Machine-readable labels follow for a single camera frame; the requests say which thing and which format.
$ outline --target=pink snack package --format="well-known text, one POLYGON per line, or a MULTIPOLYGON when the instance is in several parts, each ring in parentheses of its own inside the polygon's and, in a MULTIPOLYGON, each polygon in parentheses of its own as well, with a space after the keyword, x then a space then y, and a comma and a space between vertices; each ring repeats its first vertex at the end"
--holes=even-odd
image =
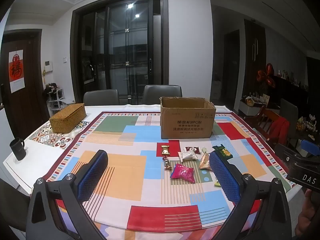
POLYGON ((184 179, 190 181, 191 183, 196 183, 195 178, 193 176, 193 168, 188 168, 177 163, 171 173, 171 179, 184 179))

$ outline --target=human hand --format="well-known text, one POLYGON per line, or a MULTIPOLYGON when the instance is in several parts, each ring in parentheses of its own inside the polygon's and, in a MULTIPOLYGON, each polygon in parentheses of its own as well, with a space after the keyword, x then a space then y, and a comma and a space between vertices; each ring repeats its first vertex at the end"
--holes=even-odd
POLYGON ((301 236, 309 226, 311 219, 315 215, 315 209, 311 203, 311 189, 307 189, 305 200, 302 206, 302 211, 298 216, 298 223, 295 228, 296 236, 301 236))

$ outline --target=open cardboard box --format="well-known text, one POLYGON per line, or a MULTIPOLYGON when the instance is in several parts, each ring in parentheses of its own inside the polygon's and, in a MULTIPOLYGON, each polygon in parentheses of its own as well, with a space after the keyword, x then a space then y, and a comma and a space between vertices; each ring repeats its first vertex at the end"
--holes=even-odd
POLYGON ((216 108, 204 98, 161 97, 161 138, 189 139, 211 136, 216 108))

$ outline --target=patchwork tablecloth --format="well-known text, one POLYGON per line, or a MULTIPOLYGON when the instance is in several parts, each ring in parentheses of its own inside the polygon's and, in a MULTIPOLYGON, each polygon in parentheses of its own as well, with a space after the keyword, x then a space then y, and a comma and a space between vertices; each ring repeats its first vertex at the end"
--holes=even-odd
POLYGON ((212 146, 223 144, 233 156, 228 161, 241 173, 264 181, 278 177, 286 191, 294 186, 285 179, 270 147, 234 113, 216 114, 210 138, 167 140, 160 136, 159 112, 102 112, 74 138, 45 179, 76 173, 99 149, 105 150, 108 167, 90 200, 83 203, 104 234, 113 232, 111 239, 119 240, 211 239, 233 203, 214 186, 214 173, 198 168, 202 154, 183 163, 195 169, 195 184, 170 180, 171 172, 163 167, 163 144, 170 146, 172 166, 181 163, 178 151, 185 147, 211 152, 212 146))

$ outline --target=red garment on chair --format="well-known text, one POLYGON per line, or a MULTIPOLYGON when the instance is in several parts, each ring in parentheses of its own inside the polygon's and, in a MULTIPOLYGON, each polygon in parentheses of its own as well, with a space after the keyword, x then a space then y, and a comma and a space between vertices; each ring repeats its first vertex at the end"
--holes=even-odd
POLYGON ((284 117, 280 116, 270 126, 270 138, 279 137, 278 143, 285 145, 287 143, 287 135, 290 123, 284 117))

